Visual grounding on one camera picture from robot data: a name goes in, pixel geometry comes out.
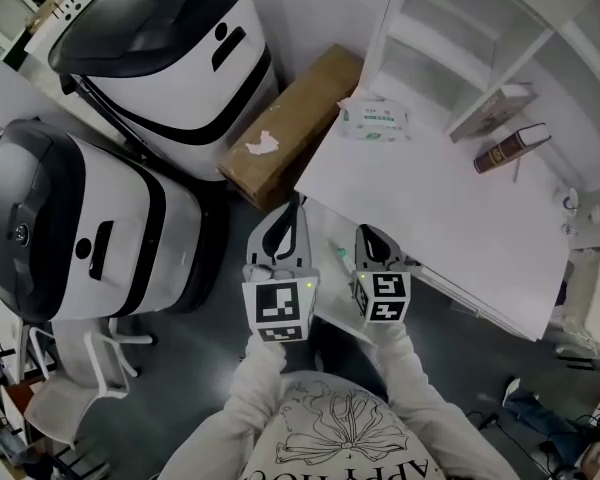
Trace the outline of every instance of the person's leg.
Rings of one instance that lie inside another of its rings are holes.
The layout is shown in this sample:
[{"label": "person's leg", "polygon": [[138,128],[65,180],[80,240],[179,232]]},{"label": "person's leg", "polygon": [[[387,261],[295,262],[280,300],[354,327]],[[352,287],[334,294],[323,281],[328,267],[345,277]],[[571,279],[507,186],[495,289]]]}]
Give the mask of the person's leg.
[{"label": "person's leg", "polygon": [[565,464],[575,465],[590,444],[569,422],[538,402],[530,391],[518,388],[507,397],[504,408],[521,423],[546,436]]},{"label": "person's leg", "polygon": [[356,338],[319,319],[314,320],[310,337],[312,348],[320,354],[325,373],[337,375],[388,400],[387,387]]}]

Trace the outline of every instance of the cardboard box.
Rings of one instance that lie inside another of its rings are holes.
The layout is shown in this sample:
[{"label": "cardboard box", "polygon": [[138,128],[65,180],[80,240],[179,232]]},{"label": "cardboard box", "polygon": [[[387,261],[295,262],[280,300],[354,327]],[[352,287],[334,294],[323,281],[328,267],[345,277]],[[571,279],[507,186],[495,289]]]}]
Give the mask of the cardboard box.
[{"label": "cardboard box", "polygon": [[[358,85],[362,64],[342,46],[329,48],[229,149],[220,172],[263,211],[287,201],[337,117],[338,102]],[[266,145],[270,151],[258,154]]]},{"label": "cardboard box", "polygon": [[[60,6],[64,0],[45,0],[44,3],[38,8],[33,16],[27,22],[27,30],[31,35],[35,34],[45,21],[53,14],[53,12]],[[56,16],[62,16],[60,11],[56,11]]]}]

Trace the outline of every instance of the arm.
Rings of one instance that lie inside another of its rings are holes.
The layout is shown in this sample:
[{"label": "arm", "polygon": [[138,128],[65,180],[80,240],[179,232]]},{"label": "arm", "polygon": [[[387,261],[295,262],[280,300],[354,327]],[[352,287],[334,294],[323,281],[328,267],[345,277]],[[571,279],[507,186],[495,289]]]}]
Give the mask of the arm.
[{"label": "arm", "polygon": [[584,476],[587,478],[587,480],[594,480],[596,475],[600,472],[600,464],[598,464],[598,461],[596,460],[599,454],[600,445],[595,443],[587,449],[582,457],[580,471],[584,473]]},{"label": "arm", "polygon": [[518,480],[508,462],[455,405],[444,401],[422,371],[404,324],[383,325],[377,343],[389,404],[448,477]]},{"label": "arm", "polygon": [[176,450],[159,480],[235,480],[254,438],[278,409],[284,349],[252,336],[234,373],[224,409],[207,418]]}]

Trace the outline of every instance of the person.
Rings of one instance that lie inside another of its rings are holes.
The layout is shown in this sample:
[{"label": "person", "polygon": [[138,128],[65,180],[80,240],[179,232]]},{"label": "person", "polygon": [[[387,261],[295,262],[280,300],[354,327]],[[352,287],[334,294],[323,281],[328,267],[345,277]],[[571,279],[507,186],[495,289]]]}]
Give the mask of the person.
[{"label": "person", "polygon": [[523,425],[547,438],[559,455],[553,476],[600,480],[600,443],[593,432],[583,432],[546,408],[537,396],[512,378],[505,389],[502,406]]},{"label": "person", "polygon": [[318,319],[309,348],[323,371],[283,375],[283,346],[252,336],[224,408],[159,480],[517,480],[429,384],[404,324],[374,330],[379,371],[353,337]]}]

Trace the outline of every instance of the gray floor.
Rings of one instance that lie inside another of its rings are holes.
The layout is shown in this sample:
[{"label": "gray floor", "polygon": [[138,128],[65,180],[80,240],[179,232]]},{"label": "gray floor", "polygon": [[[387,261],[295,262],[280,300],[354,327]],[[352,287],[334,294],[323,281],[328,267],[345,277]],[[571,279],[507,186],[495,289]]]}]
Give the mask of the gray floor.
[{"label": "gray floor", "polygon": [[[188,315],[155,313],[125,322],[135,332],[150,331],[155,348],[128,348],[141,365],[123,401],[101,400],[89,411],[81,433],[95,439],[115,479],[148,479],[176,448],[228,397],[231,374],[249,336],[240,284],[246,241],[261,214],[232,202],[231,236],[219,278],[206,304]],[[431,383],[465,412],[498,410],[511,374],[540,394],[560,414],[590,413],[600,398],[600,375],[568,370],[552,346],[515,338],[472,316],[449,310],[449,300],[415,282],[406,325]],[[472,417],[478,422],[479,415]],[[503,415],[502,425],[525,448],[543,439]],[[498,429],[485,436],[523,479],[546,478]]]}]

